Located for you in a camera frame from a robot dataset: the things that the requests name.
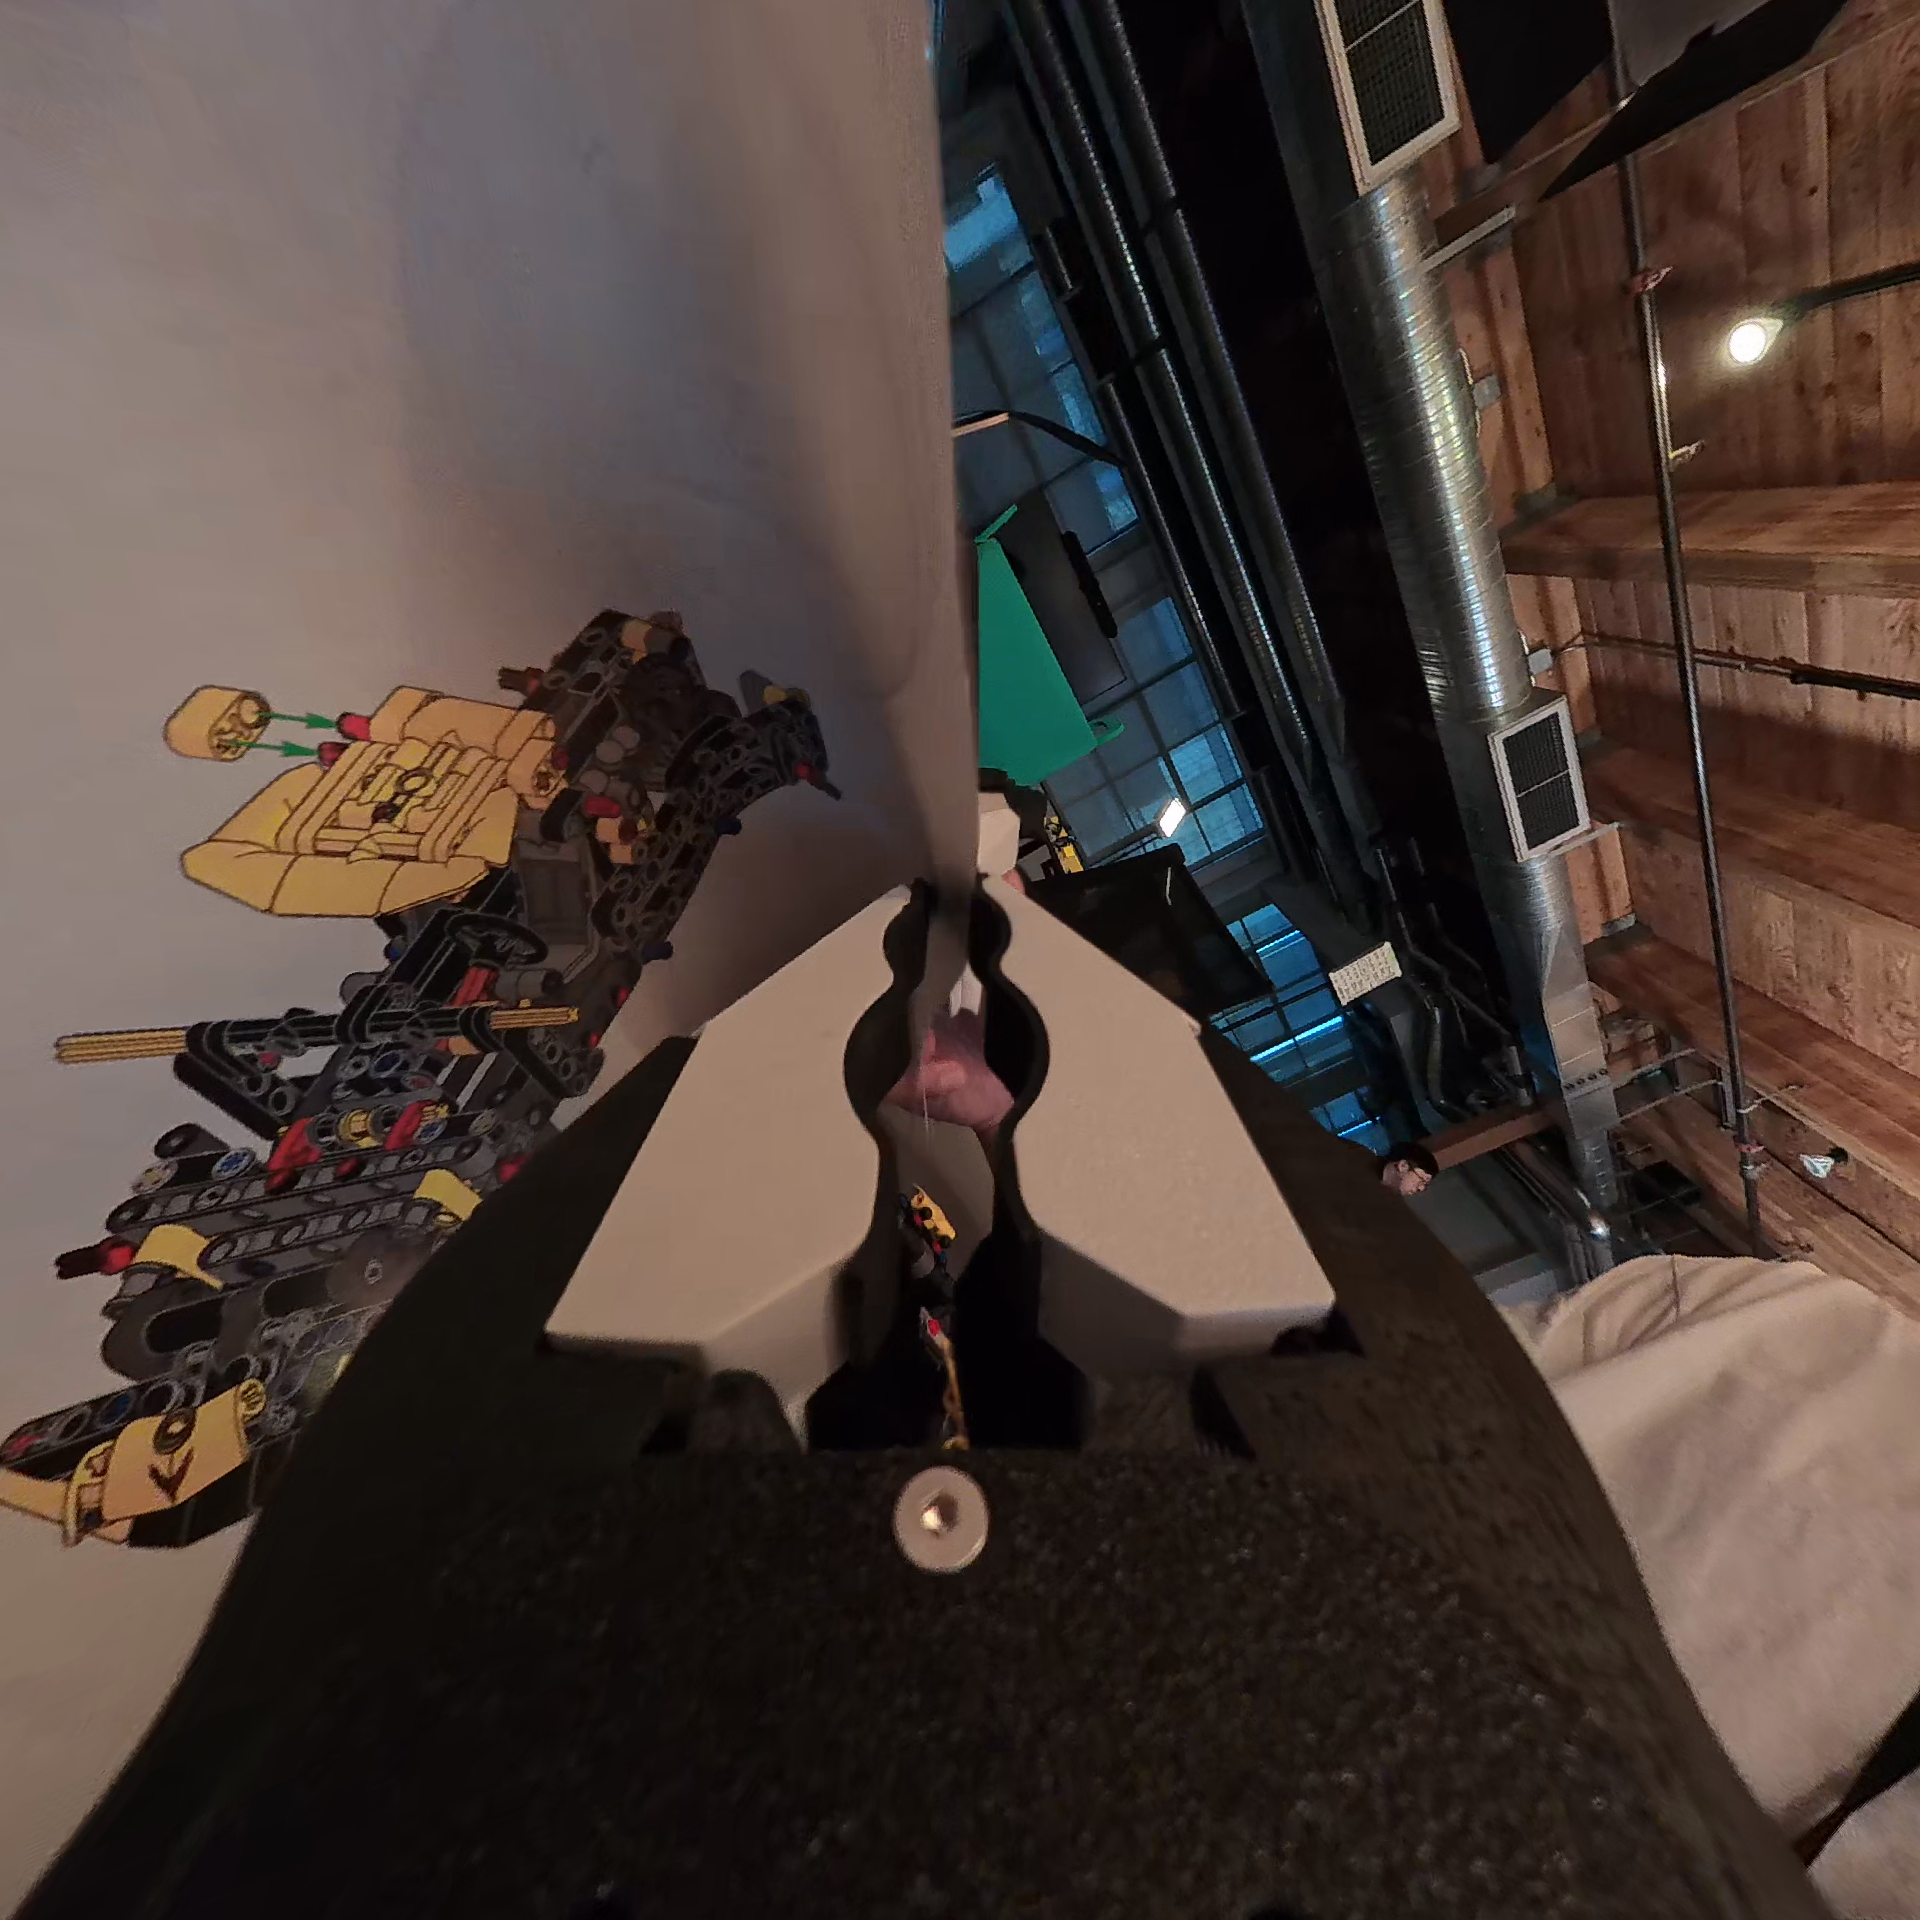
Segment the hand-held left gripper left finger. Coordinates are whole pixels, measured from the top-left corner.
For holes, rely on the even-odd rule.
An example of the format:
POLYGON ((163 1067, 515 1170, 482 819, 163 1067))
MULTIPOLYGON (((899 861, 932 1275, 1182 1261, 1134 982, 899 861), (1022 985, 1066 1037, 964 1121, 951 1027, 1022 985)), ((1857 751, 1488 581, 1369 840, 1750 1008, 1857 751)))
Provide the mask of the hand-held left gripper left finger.
POLYGON ((899 884, 716 1011, 546 1323, 567 1357, 755 1377, 806 1447, 849 1364, 882 1207, 882 1140, 849 1091, 855 1025, 923 971, 923 887, 899 884))

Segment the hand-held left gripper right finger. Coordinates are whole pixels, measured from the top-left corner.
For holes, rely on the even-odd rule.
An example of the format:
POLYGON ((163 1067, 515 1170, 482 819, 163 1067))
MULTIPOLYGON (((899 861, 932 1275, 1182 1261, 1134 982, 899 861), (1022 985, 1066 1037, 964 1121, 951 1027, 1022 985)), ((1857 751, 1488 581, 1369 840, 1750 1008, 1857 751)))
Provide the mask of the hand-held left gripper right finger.
POLYGON ((958 1287, 972 1443, 1079 1450, 1101 1402, 1182 1408, 1209 1371, 1334 1355, 1334 1288, 1202 1025, 1001 879, 975 887, 969 972, 952 1103, 996 1184, 958 1287))

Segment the yellow black toy brick car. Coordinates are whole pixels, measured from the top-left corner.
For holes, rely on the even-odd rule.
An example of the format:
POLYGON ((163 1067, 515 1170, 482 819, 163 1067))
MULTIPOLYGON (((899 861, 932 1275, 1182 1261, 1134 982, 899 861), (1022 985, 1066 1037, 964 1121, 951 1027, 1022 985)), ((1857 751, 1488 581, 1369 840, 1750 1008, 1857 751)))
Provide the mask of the yellow black toy brick car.
POLYGON ((899 1229, 906 1246, 906 1288, 913 1310, 919 1342, 941 1380, 941 1450, 966 1452, 972 1447, 964 1408, 964 1380, 952 1346, 952 1310, 958 1310, 958 1271, 952 1239, 958 1231, 946 1210, 923 1193, 907 1189, 899 1194, 899 1229))

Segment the green box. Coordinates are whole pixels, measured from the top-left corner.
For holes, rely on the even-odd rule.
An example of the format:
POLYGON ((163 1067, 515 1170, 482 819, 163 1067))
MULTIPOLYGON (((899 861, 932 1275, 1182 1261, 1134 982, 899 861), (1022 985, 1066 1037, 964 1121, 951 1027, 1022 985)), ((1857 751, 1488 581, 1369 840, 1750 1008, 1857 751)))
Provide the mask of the green box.
POLYGON ((981 768, 1043 788, 1122 734, 1086 704, 1122 690, 1118 618, 1080 537, 1043 491, 975 535, 981 768))

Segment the instruction booklet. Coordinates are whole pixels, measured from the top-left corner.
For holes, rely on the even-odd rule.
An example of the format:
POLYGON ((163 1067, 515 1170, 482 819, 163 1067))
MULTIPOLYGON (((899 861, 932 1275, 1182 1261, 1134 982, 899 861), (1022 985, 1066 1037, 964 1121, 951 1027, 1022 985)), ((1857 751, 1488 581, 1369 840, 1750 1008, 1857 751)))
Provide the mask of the instruction booklet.
POLYGON ((933 2, 4 2, 4 1428, 109 1390, 100 1235, 163 1061, 322 1007, 369 917, 182 873, 303 756, 163 744, 491 702, 599 611, 803 685, 845 800, 698 881, 593 1096, 972 807, 933 2))

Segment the person's right hand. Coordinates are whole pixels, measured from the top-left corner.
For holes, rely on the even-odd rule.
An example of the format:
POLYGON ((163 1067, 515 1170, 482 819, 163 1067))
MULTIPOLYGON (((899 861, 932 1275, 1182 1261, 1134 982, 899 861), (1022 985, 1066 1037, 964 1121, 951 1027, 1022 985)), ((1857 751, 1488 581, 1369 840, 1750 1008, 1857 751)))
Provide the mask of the person's right hand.
POLYGON ((994 1140, 1011 1113, 1011 1091, 987 1057, 987 1021, 972 1008, 937 1015, 922 1056, 886 1093, 889 1106, 994 1140))

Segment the black monitor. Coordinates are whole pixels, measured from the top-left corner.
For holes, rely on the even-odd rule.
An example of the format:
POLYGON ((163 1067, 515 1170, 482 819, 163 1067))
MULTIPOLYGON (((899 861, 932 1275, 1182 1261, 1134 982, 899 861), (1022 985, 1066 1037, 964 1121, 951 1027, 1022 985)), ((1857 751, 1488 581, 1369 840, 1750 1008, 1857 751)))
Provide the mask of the black monitor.
POLYGON ((1235 941, 1177 847, 1033 879, 1030 899, 1194 1021, 1269 997, 1267 972, 1235 941))

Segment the white vent grille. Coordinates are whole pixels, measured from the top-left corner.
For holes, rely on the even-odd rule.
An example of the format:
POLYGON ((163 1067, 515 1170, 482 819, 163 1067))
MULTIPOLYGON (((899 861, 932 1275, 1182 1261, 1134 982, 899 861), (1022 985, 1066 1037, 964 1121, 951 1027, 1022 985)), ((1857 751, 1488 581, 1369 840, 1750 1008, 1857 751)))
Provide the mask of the white vent grille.
POLYGON ((1551 695, 1488 734, 1512 853, 1567 853, 1593 828, 1567 695, 1551 695))
POLYGON ((1317 2, 1317 24, 1358 193, 1452 140, 1460 84, 1439 2, 1317 2))

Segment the person's white clothing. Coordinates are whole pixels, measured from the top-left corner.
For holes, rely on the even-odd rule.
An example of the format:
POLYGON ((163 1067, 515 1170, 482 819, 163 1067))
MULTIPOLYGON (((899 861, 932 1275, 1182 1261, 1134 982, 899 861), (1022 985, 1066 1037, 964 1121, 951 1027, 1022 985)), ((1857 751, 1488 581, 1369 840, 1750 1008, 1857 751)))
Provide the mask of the person's white clothing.
POLYGON ((1639 1256, 1494 1297, 1667 1649, 1790 1836, 1918 1704, 1918 1318, 1807 1261, 1639 1256))

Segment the metal conduit pipe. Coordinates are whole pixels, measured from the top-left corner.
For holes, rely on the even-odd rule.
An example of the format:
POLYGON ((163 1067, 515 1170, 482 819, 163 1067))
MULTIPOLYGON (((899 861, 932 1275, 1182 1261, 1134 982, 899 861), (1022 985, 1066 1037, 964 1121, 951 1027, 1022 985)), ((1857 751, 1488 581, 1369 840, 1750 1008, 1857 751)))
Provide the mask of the metal conduit pipe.
POLYGON ((1683 722, 1686 722, 1686 747, 1691 768, 1691 810, 1694 810, 1694 833, 1698 833, 1698 869, 1700 869, 1700 899, 1708 913, 1708 941, 1713 960, 1713 989, 1716 989, 1716 1015, 1722 1015, 1722 1040, 1724 1040, 1724 1065, 1722 1065, 1722 1121, 1728 1135, 1734 1140, 1737 1151, 1737 1176, 1740 1176, 1740 1200, 1750 1249, 1758 1256, 1770 1256, 1774 1243, 1762 1229, 1762 1205, 1759 1205, 1759 1180, 1762 1180, 1762 1151, 1754 1140, 1754 1103, 1743 1075, 1743 1049, 1740 1049, 1740 1002, 1737 1002, 1737 975, 1732 965, 1732 942, 1728 942, 1728 911, 1724 911, 1724 881, 1722 881, 1722 856, 1716 856, 1716 823, 1713 823, 1713 788, 1708 770, 1708 744, 1706 744, 1706 710, 1698 695, 1698 645, 1691 630, 1691 584, 1686 573, 1686 543, 1678 521, 1678 499, 1675 499, 1675 436, 1667 421, 1667 357, 1665 357, 1665 332, 1661 332, 1661 311, 1658 311, 1658 286, 1665 281, 1665 266, 1651 257, 1648 227, 1646 227, 1646 196, 1639 180, 1639 161, 1631 153, 1617 161, 1617 183, 1621 183, 1621 215, 1623 215, 1623 240, 1628 260, 1628 301, 1639 331, 1639 359, 1641 359, 1641 384, 1646 384, 1646 434, 1648 434, 1648 456, 1651 456, 1651 505, 1654 505, 1654 530, 1661 548, 1661 573, 1667 590, 1667 638, 1675 651, 1675 677, 1678 677, 1678 699, 1683 699, 1683 722))

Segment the silver ventilation duct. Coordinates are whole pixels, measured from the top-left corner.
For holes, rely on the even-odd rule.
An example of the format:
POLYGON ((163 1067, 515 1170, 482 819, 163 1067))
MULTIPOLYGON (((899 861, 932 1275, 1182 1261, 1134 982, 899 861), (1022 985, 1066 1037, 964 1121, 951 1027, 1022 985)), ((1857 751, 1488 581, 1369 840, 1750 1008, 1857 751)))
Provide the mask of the silver ventilation duct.
POLYGON ((1534 685, 1479 413, 1421 162, 1358 193, 1317 2, 1245 2, 1263 105, 1353 404, 1460 823, 1512 985, 1531 1083, 1569 1160, 1569 1231, 1588 1274, 1621 1261, 1617 1091, 1588 975, 1567 853, 1512 853, 1488 734, 1551 699, 1534 685))

